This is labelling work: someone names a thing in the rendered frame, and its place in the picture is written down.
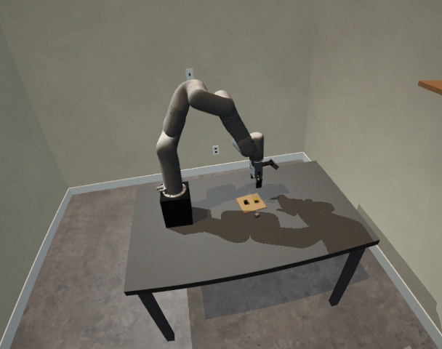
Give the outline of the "orange flat mat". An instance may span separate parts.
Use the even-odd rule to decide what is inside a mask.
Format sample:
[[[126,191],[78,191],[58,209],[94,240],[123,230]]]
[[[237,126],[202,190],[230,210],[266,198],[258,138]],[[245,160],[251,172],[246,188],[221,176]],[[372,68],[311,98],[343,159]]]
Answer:
[[[258,202],[255,203],[254,202],[254,198],[258,199]],[[257,211],[259,209],[264,209],[267,208],[264,204],[264,202],[262,201],[262,199],[260,198],[260,196],[258,195],[258,193],[254,193],[248,196],[243,196],[240,198],[236,199],[240,208],[242,209],[243,213],[249,213],[249,212],[253,212],[253,211]],[[248,201],[248,204],[244,204],[244,200]]]

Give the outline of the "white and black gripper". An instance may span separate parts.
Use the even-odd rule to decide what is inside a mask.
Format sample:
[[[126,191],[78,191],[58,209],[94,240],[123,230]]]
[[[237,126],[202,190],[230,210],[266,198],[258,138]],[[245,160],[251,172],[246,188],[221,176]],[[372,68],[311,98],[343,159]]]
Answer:
[[[256,188],[262,187],[262,160],[252,161],[249,159],[249,171],[251,172],[251,178],[256,178]],[[257,177],[257,175],[259,177]],[[259,178],[259,180],[257,179]]]

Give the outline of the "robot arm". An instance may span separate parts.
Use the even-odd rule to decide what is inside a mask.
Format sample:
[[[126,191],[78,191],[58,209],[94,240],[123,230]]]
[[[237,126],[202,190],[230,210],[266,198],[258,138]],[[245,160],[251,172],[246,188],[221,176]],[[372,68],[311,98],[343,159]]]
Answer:
[[[231,96],[223,90],[214,94],[208,92],[202,81],[195,79],[186,81],[179,85],[173,94],[166,120],[164,119],[163,130],[156,145],[164,181],[164,185],[156,187],[156,190],[163,192],[167,198],[179,198],[186,192],[186,187],[182,184],[177,146],[190,106],[199,111],[220,116],[223,126],[233,137],[234,147],[240,154],[249,157],[252,161],[263,160],[264,136],[259,132],[249,134]]]

